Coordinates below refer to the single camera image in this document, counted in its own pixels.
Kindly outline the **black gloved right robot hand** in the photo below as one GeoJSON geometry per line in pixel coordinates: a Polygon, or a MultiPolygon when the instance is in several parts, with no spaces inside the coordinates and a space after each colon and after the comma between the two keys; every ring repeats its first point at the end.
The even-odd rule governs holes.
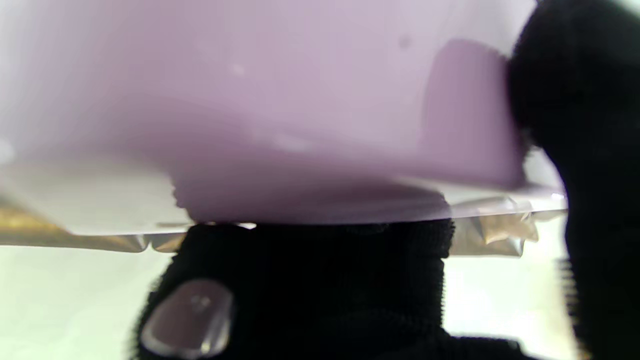
{"type": "MultiPolygon", "coordinates": [[[[515,119],[567,195],[567,312],[592,360],[639,358],[640,23],[615,0],[542,0],[509,60],[515,119]]],[[[152,291],[134,360],[526,360],[442,326],[450,218],[198,224],[152,291]]]]}

